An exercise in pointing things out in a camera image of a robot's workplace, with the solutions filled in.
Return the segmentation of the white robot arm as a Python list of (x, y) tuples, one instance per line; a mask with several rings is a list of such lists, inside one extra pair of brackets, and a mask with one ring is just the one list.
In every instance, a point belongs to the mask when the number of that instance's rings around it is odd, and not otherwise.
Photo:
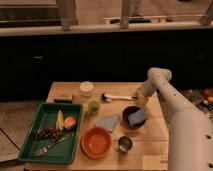
[(169, 83), (171, 78), (169, 69), (152, 67), (138, 88), (142, 98), (159, 90), (172, 110), (168, 171), (213, 171), (213, 122)]

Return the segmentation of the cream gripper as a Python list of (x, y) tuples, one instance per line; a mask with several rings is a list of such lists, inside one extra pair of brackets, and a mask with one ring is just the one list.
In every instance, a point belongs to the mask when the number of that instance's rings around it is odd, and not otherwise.
[(143, 92), (142, 92), (142, 88), (139, 87), (136, 91), (136, 97), (138, 98), (138, 101), (137, 101), (137, 104), (140, 106), (140, 107), (143, 107), (145, 106), (148, 101), (149, 101), (149, 98), (146, 97)]

